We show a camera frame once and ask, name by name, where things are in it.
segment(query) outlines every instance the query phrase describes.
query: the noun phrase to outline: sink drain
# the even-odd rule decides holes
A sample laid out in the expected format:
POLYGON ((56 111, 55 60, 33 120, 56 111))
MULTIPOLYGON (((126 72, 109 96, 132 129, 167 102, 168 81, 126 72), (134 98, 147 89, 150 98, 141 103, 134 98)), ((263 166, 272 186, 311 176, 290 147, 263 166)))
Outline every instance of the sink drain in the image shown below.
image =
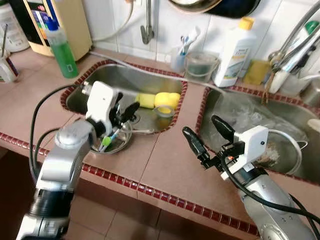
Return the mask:
POLYGON ((130 121, 132 125, 137 124, 141 119, 141 116, 139 114, 134 114, 134 115, 135 115, 135 120, 130 121))

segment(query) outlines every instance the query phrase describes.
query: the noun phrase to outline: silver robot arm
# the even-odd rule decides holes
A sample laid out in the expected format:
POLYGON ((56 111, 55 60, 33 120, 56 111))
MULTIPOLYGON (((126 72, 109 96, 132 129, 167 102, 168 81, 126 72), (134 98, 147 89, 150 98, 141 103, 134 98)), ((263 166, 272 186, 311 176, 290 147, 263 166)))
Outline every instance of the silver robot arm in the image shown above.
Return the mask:
MULTIPOLYGON (((204 168, 216 167, 221 172, 221 177, 227 180, 227 167, 232 176, 256 196, 274 204, 294 208, 295 204, 290 195, 280 188, 263 168, 252 165, 252 162, 265 151, 269 130, 263 126, 256 126, 243 133, 237 133, 221 118, 214 115, 211 120, 218 132, 229 141, 212 159, 200 138, 189 127, 182 129, 190 148, 204 168)), ((316 239, 311 229, 297 214, 263 205, 242 190, 239 190, 238 194, 247 213, 256 224, 262 240, 316 239)))
POLYGON ((108 136, 114 127, 121 128, 139 108, 134 103, 123 114, 117 113, 122 94, 103 82, 86 85, 82 92, 89 95, 86 120, 77 120, 55 135, 55 145, 43 162, 34 200, 22 219, 17 240, 61 239, 67 233, 84 157, 98 137, 108 136))

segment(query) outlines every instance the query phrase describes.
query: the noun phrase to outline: blue bottle cap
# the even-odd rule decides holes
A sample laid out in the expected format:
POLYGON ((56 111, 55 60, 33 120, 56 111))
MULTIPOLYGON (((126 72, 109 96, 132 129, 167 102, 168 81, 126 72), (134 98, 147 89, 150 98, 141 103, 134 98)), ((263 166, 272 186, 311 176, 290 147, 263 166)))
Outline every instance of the blue bottle cap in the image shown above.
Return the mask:
POLYGON ((45 22, 46 26, 50 31, 56 31, 59 28, 58 22, 55 19, 52 19, 51 17, 48 16, 47 21, 45 22))

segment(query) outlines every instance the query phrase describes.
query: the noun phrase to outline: double sink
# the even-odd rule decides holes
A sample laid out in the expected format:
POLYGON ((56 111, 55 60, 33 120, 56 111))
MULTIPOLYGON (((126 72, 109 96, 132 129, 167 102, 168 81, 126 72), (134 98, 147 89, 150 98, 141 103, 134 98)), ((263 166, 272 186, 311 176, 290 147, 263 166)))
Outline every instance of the double sink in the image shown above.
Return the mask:
MULTIPOLYGON (((119 102, 122 110, 135 101, 138 93, 157 94, 159 92, 169 92, 181 94, 183 91, 183 83, 179 80, 147 74, 118 64, 107 64, 99 67, 86 81, 90 84, 95 81, 102 81, 122 92, 123 98, 119 102)), ((259 97, 241 92, 211 89, 206 98, 204 112, 200 113, 203 118, 199 128, 199 136, 212 149, 215 139, 208 133, 212 133, 215 128, 211 123, 211 116, 215 112, 218 99, 223 100, 226 94, 234 99, 250 99, 250 101, 256 102, 256 105, 259 106, 259 97)), ((85 114, 87 112, 87 100, 88 96, 76 89, 67 97, 66 106, 73 112, 85 114)), ((280 101, 270 100, 267 108, 274 115, 290 122, 306 134, 308 145, 302 150, 302 164, 294 175, 320 183, 320 147, 318 146, 320 134, 307 125, 309 119, 318 117, 304 107, 280 101)), ((137 119, 132 123, 132 127, 134 130, 141 132, 158 133, 172 126, 172 117, 160 117, 152 109, 140 107, 136 112, 136 116, 137 119)))

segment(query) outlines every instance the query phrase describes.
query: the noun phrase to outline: black rubber hose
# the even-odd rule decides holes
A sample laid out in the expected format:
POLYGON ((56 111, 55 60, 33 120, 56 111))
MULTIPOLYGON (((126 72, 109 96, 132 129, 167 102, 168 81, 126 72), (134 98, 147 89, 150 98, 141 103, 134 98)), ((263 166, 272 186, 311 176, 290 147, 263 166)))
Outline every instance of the black rubber hose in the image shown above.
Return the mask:
MULTIPOLYGON (((294 203, 302 210, 306 211, 306 208, 302 205, 301 202, 299 202, 298 199, 296 199, 294 196, 292 196, 290 194, 290 197, 292 198, 292 200, 294 201, 294 203)), ((319 233, 319 230, 317 228, 317 226, 315 225, 315 222, 310 218, 310 217, 306 217, 306 219, 308 219, 308 222, 313 230, 313 233, 316 237, 316 239, 320 240, 320 233, 319 233)))
POLYGON ((280 211, 284 211, 284 212, 288 212, 288 213, 293 213, 293 214, 298 214, 298 215, 302 215, 305 217, 308 217, 314 221, 316 221, 318 224, 320 224, 320 218, 317 217, 316 215, 312 214, 311 212, 308 212, 306 210, 302 210, 302 209, 298 209, 298 208, 294 208, 294 207, 290 207, 290 206, 285 206, 285 205, 280 205, 277 203, 273 203, 267 200, 264 200, 263 198, 255 195, 254 193, 252 193, 251 191, 249 191, 248 189, 246 189, 234 176, 233 174, 230 172, 225 159, 221 159, 221 166, 223 168, 223 170, 226 172, 226 174, 229 176, 229 178, 231 179, 231 181, 234 183, 234 185, 236 185, 241 191, 243 191, 246 195, 248 195, 249 197, 251 197, 252 199, 256 200, 257 202, 273 208, 273 209, 277 209, 280 211))
POLYGON ((41 135, 41 137, 38 140, 38 143, 35 146, 35 151, 34 151, 34 158, 33 158, 33 166, 35 168, 35 177, 38 178, 39 177, 39 173, 40 173, 40 169, 38 166, 38 151, 40 149, 40 145, 42 143, 42 141, 45 139, 45 137, 55 131, 58 131, 60 128, 53 128, 51 130, 46 131, 44 134, 41 135))
POLYGON ((39 103, 36 105, 34 112, 33 112, 33 116, 32 116, 32 121, 31 121, 31 130, 30 130, 30 142, 29 142, 29 168, 30 168, 30 172, 31 172, 31 176, 33 179, 34 184, 37 183, 37 170, 35 169, 34 166, 34 156, 33 156, 33 148, 34 148, 34 134, 35 134, 35 123, 36 123, 36 118, 37 118, 37 114, 39 111, 39 108, 41 107, 41 105, 49 98, 51 97, 53 94, 63 90, 63 89, 67 89, 67 88, 77 88, 80 87, 80 84, 70 84, 70 85, 65 85, 65 86, 61 86, 55 90, 53 90, 52 92, 50 92, 49 94, 47 94, 46 96, 44 96, 39 103))

